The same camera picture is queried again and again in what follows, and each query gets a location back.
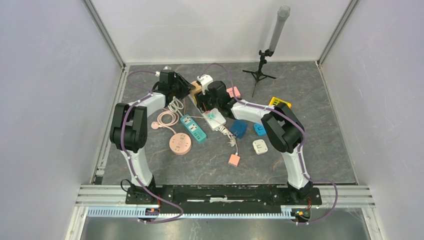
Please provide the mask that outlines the white square plug adapter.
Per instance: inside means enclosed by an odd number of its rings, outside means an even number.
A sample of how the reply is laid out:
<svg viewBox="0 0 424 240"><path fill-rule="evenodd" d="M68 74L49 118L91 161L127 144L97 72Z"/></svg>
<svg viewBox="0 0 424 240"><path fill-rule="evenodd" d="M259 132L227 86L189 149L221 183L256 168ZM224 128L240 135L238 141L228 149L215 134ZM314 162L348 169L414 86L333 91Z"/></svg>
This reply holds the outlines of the white square plug adapter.
<svg viewBox="0 0 424 240"><path fill-rule="evenodd" d="M253 149L257 155L262 155L268 152L268 147L263 139L257 139L252 142Z"/></svg>

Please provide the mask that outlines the tan cube socket adapter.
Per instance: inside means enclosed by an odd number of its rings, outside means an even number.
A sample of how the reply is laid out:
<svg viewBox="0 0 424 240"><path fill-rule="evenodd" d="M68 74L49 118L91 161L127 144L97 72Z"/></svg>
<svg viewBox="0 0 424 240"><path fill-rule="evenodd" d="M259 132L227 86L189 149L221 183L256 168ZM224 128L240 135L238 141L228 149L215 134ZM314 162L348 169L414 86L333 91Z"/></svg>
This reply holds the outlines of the tan cube socket adapter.
<svg viewBox="0 0 424 240"><path fill-rule="evenodd" d="M193 89L190 90L190 95L194 97L198 93L202 93L202 85L198 83L197 81L191 82L191 85L193 86Z"/></svg>

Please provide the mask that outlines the pink cube socket adapter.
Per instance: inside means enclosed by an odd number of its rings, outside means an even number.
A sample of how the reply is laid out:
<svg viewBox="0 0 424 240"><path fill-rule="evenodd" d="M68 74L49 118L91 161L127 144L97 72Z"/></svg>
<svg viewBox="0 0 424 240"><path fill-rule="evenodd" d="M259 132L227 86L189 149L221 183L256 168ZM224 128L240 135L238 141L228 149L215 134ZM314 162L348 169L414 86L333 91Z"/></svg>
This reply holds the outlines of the pink cube socket adapter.
<svg viewBox="0 0 424 240"><path fill-rule="evenodd" d="M231 98L240 98L241 97L241 93L239 92L239 90L236 86L227 88L226 92L229 94L229 96Z"/></svg>

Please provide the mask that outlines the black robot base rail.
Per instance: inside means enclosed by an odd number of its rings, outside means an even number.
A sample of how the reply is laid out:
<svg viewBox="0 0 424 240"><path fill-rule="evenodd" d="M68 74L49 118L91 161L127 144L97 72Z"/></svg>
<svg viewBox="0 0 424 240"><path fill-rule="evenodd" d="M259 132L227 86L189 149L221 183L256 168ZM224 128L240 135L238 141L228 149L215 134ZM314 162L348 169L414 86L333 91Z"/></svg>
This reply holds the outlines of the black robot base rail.
<svg viewBox="0 0 424 240"><path fill-rule="evenodd" d="M128 205L158 204L161 214L277 214L282 206L320 206L320 190L297 190L278 184L156 185L148 194L140 186L126 190Z"/></svg>

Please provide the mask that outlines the light pink charger plug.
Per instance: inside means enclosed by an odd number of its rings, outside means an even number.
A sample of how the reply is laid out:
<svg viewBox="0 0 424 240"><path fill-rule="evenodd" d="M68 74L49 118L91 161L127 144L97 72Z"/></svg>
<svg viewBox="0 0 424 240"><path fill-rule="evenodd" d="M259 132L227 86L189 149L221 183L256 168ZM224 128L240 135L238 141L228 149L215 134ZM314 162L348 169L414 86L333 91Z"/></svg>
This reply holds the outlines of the light pink charger plug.
<svg viewBox="0 0 424 240"><path fill-rule="evenodd" d="M231 154L228 160L228 164L237 167L240 162L240 156L237 154Z"/></svg>

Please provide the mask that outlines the teal power strip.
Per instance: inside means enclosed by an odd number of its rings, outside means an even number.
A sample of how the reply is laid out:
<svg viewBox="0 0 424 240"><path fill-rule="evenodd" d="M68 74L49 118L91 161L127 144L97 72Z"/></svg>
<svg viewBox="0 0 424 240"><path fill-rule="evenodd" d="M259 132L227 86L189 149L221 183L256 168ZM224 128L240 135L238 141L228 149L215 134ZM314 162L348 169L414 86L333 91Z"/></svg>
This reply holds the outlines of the teal power strip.
<svg viewBox="0 0 424 240"><path fill-rule="evenodd" d="M198 143L203 143L207 139L206 133L199 127L195 120L189 115L180 117L180 122L186 127L188 132Z"/></svg>

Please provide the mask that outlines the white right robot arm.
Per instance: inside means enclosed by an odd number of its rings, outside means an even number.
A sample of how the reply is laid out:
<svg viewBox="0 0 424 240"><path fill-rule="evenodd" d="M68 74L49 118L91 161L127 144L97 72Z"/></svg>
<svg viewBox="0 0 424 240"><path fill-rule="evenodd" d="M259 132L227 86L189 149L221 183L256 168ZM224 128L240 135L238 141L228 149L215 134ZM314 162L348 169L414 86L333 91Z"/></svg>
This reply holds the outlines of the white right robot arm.
<svg viewBox="0 0 424 240"><path fill-rule="evenodd" d="M303 156L305 129L287 104L260 105L231 97L222 81L201 84L197 80L192 85L190 93L202 112L217 109L225 118L262 125L271 145L283 157L289 199L302 204L309 198L313 183Z"/></svg>

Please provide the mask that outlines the dark blue cube socket adapter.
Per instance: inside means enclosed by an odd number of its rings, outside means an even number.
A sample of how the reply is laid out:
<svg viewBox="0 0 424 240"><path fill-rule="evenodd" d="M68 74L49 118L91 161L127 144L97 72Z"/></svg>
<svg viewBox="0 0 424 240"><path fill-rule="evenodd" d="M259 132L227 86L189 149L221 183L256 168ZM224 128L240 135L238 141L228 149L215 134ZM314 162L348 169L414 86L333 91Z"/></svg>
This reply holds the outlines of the dark blue cube socket adapter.
<svg viewBox="0 0 424 240"><path fill-rule="evenodd" d="M238 139L242 139L248 129L248 124L242 120L235 120L229 131Z"/></svg>

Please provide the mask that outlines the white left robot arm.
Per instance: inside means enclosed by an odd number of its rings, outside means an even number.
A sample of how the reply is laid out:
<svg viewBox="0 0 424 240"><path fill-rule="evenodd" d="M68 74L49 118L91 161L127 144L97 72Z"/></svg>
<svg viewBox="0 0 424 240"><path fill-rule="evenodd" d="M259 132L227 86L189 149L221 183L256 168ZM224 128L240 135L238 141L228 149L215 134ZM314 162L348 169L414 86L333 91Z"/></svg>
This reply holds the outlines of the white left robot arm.
<svg viewBox="0 0 424 240"><path fill-rule="evenodd" d="M129 195L139 197L145 204L158 198L156 183L145 154L148 138L148 117L167 107L173 100L183 100L194 85L173 70L157 73L158 81L148 88L146 96L132 103L114 107L109 139L123 154L131 179Z"/></svg>

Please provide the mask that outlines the light blue plug adapter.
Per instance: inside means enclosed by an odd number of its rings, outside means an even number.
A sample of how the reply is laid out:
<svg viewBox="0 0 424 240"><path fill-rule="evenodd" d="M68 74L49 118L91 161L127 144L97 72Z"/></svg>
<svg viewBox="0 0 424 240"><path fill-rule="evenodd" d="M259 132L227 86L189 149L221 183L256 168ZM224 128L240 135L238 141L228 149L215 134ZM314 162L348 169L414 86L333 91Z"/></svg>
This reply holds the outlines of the light blue plug adapter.
<svg viewBox="0 0 424 240"><path fill-rule="evenodd" d="M255 124L253 125L253 128L254 128L254 130L255 130L256 134L257 134L259 137L261 137L261 136L265 136L265 135L267 134L267 132L266 132L266 130L265 130L265 128L264 128L264 126L263 126L263 125L261 125L261 124L255 123Z"/></svg>

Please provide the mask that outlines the white long power strip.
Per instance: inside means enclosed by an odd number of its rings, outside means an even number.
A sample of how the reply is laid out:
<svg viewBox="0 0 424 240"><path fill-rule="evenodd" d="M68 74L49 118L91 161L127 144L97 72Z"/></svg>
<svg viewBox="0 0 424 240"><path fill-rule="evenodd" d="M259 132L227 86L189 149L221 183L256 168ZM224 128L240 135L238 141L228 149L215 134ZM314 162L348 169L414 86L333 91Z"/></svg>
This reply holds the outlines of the white long power strip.
<svg viewBox="0 0 424 240"><path fill-rule="evenodd" d="M201 114L201 116L205 119L205 121L213 131L218 131L221 126L224 126L227 123L226 119L216 108L213 108L212 110L208 111L203 111L197 105L198 102L195 99L195 96L192 97L191 95L189 95L189 98L194 104L194 106L197 108L197 111Z"/></svg>

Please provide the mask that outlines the round pink socket hub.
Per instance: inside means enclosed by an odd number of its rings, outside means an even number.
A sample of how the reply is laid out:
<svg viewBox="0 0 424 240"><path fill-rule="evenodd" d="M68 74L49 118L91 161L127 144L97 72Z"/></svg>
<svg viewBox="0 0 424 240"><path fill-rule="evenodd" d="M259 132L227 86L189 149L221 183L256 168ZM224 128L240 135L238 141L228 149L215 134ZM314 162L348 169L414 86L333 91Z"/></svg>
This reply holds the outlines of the round pink socket hub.
<svg viewBox="0 0 424 240"><path fill-rule="evenodd" d="M169 148L176 155L187 154L192 147L191 138L186 133L176 133L169 140Z"/></svg>

